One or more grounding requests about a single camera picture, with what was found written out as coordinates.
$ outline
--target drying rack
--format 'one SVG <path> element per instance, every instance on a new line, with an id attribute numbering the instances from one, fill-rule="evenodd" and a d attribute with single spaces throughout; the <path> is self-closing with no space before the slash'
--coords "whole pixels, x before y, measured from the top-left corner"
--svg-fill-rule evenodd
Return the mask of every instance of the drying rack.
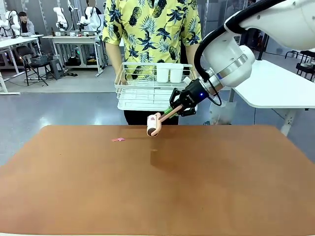
<path id="1" fill-rule="evenodd" d="M 123 62 L 115 79 L 117 107 L 131 111 L 165 111 L 173 89 L 183 90 L 187 86 L 185 77 L 194 80 L 192 65 L 184 64 L 181 82 L 172 83 L 157 81 L 157 63 Z"/>

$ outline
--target white cup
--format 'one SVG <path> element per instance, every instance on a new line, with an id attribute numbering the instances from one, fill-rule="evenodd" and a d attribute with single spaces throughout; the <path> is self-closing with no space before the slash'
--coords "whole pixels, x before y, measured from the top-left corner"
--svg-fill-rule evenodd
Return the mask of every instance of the white cup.
<path id="1" fill-rule="evenodd" d="M 172 83 L 180 83 L 182 81 L 184 65 L 175 63 L 171 68 L 170 80 Z"/>
<path id="2" fill-rule="evenodd" d="M 157 81 L 167 82 L 169 69 L 172 67 L 172 63 L 157 63 Z"/>

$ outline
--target wooden table surface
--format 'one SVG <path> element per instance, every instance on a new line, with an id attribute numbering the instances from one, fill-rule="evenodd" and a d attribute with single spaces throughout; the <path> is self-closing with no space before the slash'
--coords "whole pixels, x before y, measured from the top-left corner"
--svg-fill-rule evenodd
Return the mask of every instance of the wooden table surface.
<path id="1" fill-rule="evenodd" d="M 0 167 L 0 232 L 312 235 L 315 165 L 270 126 L 46 126 Z"/>

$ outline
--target black pole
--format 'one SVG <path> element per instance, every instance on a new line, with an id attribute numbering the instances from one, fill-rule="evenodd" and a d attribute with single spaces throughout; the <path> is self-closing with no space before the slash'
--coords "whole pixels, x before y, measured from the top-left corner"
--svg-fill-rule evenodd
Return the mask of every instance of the black pole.
<path id="1" fill-rule="evenodd" d="M 261 60 L 262 58 L 262 54 L 264 53 L 266 47 L 267 47 L 267 38 L 268 38 L 268 35 L 265 33 L 264 35 L 264 38 L 262 39 L 262 44 L 261 44 L 261 47 L 260 47 L 260 51 L 259 51 L 259 55 L 258 55 L 258 59 L 257 60 Z"/>

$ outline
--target trash bag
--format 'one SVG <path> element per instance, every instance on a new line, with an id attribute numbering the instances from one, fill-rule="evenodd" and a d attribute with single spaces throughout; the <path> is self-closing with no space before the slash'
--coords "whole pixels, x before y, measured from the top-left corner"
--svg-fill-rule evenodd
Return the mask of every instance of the trash bag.
<path id="1" fill-rule="evenodd" d="M 235 114 L 236 102 L 227 102 L 222 100 L 222 105 L 217 106 L 214 103 L 210 105 L 210 125 L 216 124 L 231 124 Z"/>

